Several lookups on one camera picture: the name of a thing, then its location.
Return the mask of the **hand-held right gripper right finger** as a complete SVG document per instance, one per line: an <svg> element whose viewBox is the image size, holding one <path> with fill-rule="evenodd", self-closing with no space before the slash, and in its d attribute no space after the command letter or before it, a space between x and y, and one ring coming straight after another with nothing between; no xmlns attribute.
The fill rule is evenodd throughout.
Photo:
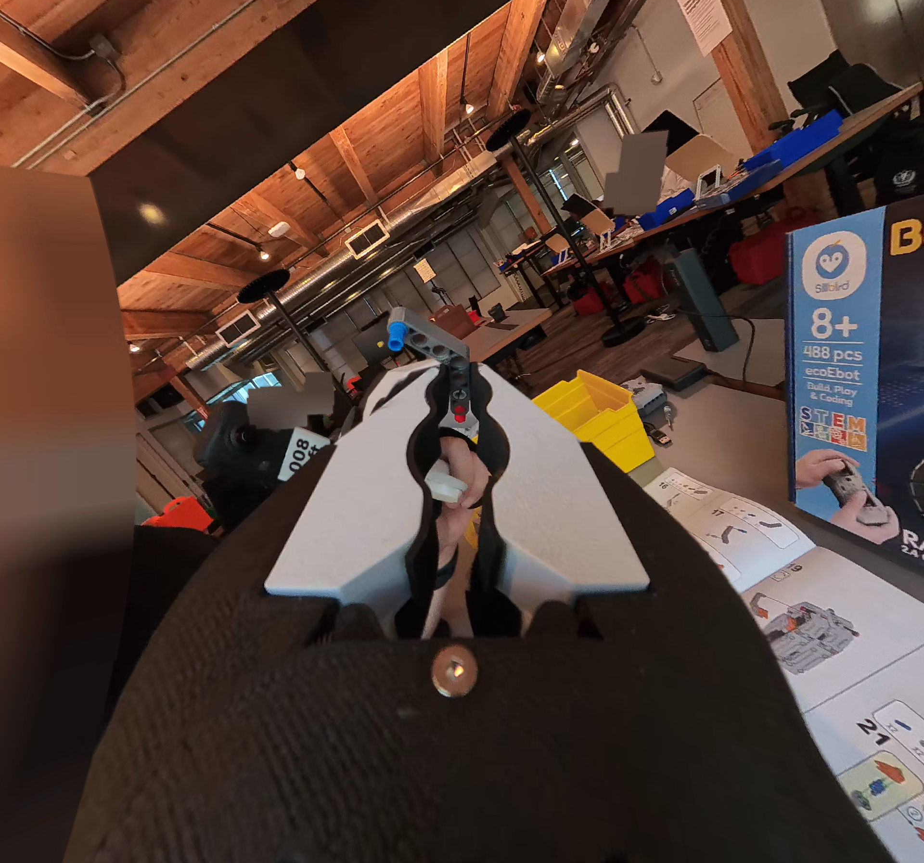
<svg viewBox="0 0 924 863"><path fill-rule="evenodd" d="M590 601L650 578L603 479L622 472L482 364L469 368L488 472L468 589L474 638L603 638Z"/></svg>

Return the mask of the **person's left hand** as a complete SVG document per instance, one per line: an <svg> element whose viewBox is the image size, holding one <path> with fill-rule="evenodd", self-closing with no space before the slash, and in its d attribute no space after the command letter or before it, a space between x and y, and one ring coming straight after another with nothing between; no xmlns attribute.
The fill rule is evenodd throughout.
<svg viewBox="0 0 924 863"><path fill-rule="evenodd" d="M440 438L441 460L448 474L466 485L455 502L444 503L444 511L455 515L466 513L477 505L487 489L491 473L480 459L477 444L461 433L445 432Z"/></svg>

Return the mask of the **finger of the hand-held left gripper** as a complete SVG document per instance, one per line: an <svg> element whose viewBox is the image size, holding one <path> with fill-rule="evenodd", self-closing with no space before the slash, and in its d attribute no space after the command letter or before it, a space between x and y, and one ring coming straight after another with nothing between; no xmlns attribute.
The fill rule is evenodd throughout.
<svg viewBox="0 0 924 863"><path fill-rule="evenodd" d="M360 411L362 417L370 417L377 406L386 402L395 393L400 392L407 384L419 378L427 370L427 363L412 363L385 371L378 376L361 400Z"/></svg>

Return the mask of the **person's left forearm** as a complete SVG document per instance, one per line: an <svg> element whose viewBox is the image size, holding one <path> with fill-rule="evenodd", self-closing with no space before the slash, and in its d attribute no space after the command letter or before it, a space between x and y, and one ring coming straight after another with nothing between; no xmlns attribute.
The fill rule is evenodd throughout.
<svg viewBox="0 0 924 863"><path fill-rule="evenodd" d="M445 507L436 520L438 581L422 629L421 638L470 638L467 594L477 552L480 508Z"/></svg>

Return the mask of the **grey desk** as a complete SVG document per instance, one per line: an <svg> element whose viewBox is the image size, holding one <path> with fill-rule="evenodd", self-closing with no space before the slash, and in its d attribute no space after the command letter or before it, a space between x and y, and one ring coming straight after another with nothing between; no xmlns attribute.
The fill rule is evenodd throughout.
<svg viewBox="0 0 924 863"><path fill-rule="evenodd" d="M700 383L668 395L674 409L670 446L630 473L644 486L676 467L712 487L768 506L815 544L835 552L895 588L923 600L923 574L898 556L804 514L789 501L789 433L784 402Z"/></svg>

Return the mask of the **white open instruction manual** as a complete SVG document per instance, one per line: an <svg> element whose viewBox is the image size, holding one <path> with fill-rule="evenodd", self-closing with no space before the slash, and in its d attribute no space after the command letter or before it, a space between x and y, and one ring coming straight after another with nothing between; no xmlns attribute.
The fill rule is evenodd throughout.
<svg viewBox="0 0 924 863"><path fill-rule="evenodd" d="M923 605L766 506L670 467L645 485L741 597L851 805L923 860Z"/></svg>

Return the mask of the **yellow plastic bin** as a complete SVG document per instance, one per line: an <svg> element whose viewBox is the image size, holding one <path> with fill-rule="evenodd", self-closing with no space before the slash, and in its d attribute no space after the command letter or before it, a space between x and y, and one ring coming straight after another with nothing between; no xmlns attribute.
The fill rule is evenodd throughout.
<svg viewBox="0 0 924 863"><path fill-rule="evenodd" d="M553 385L533 402L626 473L655 457L633 394L619 384L577 371L575 378Z"/></svg>

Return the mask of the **blue robot kit box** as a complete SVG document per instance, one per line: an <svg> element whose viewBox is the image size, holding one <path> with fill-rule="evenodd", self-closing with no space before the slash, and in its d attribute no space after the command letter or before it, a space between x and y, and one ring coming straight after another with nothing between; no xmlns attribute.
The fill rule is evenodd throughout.
<svg viewBox="0 0 924 863"><path fill-rule="evenodd" d="M923 200L788 236L789 498L923 559Z"/></svg>

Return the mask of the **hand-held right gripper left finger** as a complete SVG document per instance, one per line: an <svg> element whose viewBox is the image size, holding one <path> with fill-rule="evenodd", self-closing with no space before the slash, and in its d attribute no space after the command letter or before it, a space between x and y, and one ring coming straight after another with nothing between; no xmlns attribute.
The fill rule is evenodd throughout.
<svg viewBox="0 0 924 863"><path fill-rule="evenodd" d="M316 483L268 594L364 604L387 627L412 602L425 620L438 570L439 503L426 477L441 458L443 367L421 363L426 372L315 457Z"/></svg>

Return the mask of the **black round-top floor stand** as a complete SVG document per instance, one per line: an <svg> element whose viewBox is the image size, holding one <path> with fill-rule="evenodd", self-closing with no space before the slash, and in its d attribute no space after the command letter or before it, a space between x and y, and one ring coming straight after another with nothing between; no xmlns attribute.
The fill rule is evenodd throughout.
<svg viewBox="0 0 924 863"><path fill-rule="evenodd" d="M334 387L336 391L343 394L343 385L336 378L320 351L311 344L306 334L299 328L297 322L279 297L278 291L283 288L289 280L290 272L287 269L267 271L244 285L237 293L237 301L241 304L252 305L262 299L267 300L276 309L277 316L284 322L285 327L289 330L291 335L310 354L318 367L334 378Z"/></svg>

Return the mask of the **black power bank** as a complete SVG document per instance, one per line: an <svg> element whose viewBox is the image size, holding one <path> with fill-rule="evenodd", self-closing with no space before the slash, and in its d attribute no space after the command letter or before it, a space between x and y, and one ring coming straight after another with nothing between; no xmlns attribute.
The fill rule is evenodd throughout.
<svg viewBox="0 0 924 863"><path fill-rule="evenodd" d="M649 382L679 393L702 381L707 375L707 369L699 361L663 356L646 361L640 373Z"/></svg>

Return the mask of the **blue plastic bin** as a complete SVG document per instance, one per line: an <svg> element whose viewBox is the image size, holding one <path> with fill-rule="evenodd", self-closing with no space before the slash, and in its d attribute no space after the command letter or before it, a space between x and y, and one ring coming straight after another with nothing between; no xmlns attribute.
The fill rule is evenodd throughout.
<svg viewBox="0 0 924 863"><path fill-rule="evenodd" d="M840 133L844 118L831 110L800 129L793 129L774 141L767 148L745 160L743 167L748 173L771 165L781 171L813 153Z"/></svg>
<svg viewBox="0 0 924 863"><path fill-rule="evenodd" d="M676 195L659 202L653 211L641 214L638 217L638 223L644 231L651 231L684 214L694 204L695 193L685 188Z"/></svg>

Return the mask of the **long wooden-top desk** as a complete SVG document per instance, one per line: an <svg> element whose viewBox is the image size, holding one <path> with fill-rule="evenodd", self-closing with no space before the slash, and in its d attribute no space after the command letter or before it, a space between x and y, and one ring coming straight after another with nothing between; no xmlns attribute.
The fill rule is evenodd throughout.
<svg viewBox="0 0 924 863"><path fill-rule="evenodd" d="M823 132L830 131L831 134L826 138L823 138L821 133L810 135L808 142L816 143L817 147L798 153L796 160L790 164L771 161L767 159L766 153L760 153L756 158L745 162L743 169L733 174L731 182L722 186L722 191L718 195L694 201L663 224L642 230L632 238L620 236L616 243L599 246L585 254L584 261L589 268L609 268L618 256L630 254L642 246L654 245L656 239L664 238L671 231L699 222L718 212L744 212L749 200L761 199L799 176L811 175L827 167L842 164L847 159L847 153L875 135L888 119L906 112L910 104L920 99L921 95L922 84L917 83L872 104L858 114L842 119L838 126L834 121L819 118L811 127L821 127Z"/></svg>

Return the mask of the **teal device case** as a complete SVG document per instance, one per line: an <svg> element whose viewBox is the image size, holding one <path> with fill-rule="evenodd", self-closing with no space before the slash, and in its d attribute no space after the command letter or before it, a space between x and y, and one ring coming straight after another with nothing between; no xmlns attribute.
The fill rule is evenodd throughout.
<svg viewBox="0 0 924 863"><path fill-rule="evenodd" d="M705 351L722 352L739 342L733 320L694 249L685 249L667 260L663 281L666 291L677 300L679 311L690 320Z"/></svg>

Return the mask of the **black backpack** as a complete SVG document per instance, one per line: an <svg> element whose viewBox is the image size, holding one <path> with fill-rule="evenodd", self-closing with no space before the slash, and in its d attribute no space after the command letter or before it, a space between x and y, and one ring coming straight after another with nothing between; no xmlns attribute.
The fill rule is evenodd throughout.
<svg viewBox="0 0 924 863"><path fill-rule="evenodd" d="M884 137L873 176L875 206L923 194L923 116L896 119Z"/></svg>

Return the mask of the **grey angled building beam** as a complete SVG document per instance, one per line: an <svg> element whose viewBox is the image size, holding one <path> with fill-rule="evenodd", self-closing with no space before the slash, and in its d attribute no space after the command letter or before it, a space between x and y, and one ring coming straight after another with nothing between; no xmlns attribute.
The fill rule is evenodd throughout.
<svg viewBox="0 0 924 863"><path fill-rule="evenodd" d="M468 345L429 319L404 307L391 310L387 335L388 349L392 354L407 349L435 360L447 369L449 403L443 425L475 440L479 432L479 420L471 407Z"/></svg>

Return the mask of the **red tool bag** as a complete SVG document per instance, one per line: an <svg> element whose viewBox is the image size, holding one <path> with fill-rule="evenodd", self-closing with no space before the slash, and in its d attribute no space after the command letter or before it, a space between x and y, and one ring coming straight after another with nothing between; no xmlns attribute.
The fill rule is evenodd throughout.
<svg viewBox="0 0 924 863"><path fill-rule="evenodd" d="M786 269L788 235L820 220L816 210L796 207L781 220L731 245L729 261L738 281L759 286L781 277Z"/></svg>

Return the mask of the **grey building motor block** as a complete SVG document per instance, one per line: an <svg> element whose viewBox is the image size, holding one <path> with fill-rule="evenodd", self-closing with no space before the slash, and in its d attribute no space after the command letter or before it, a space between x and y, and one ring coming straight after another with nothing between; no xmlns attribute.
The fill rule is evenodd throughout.
<svg viewBox="0 0 924 863"><path fill-rule="evenodd" d="M667 404L667 397L662 384L648 381L643 376L621 383L621 387L630 392L632 400L641 418L648 417Z"/></svg>

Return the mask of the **white paper sign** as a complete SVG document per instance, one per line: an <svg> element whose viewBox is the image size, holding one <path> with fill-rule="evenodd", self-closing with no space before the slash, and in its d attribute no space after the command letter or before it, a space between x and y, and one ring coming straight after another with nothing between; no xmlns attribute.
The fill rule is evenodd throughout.
<svg viewBox="0 0 924 863"><path fill-rule="evenodd" d="M703 57L723 43L733 26L722 0L676 0Z"/></svg>

